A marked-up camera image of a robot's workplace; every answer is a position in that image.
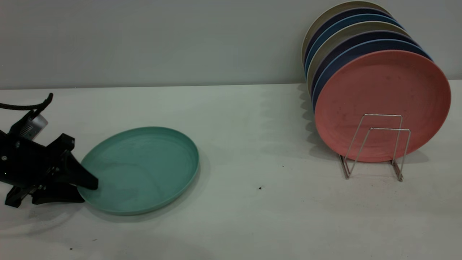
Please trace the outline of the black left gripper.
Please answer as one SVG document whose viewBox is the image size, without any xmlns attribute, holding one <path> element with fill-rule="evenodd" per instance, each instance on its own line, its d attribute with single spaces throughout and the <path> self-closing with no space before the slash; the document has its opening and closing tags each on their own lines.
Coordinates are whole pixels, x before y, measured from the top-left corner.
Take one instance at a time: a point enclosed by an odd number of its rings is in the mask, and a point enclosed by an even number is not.
<svg viewBox="0 0 462 260">
<path fill-rule="evenodd" d="M 99 180 L 76 160 L 71 153 L 74 147 L 75 139 L 64 133 L 43 146 L 2 131 L 0 178 L 14 186 L 5 205 L 18 208 L 28 195 L 34 205 L 83 203 L 76 186 L 96 190 Z M 63 184 L 49 185 L 53 182 Z"/>
</svg>

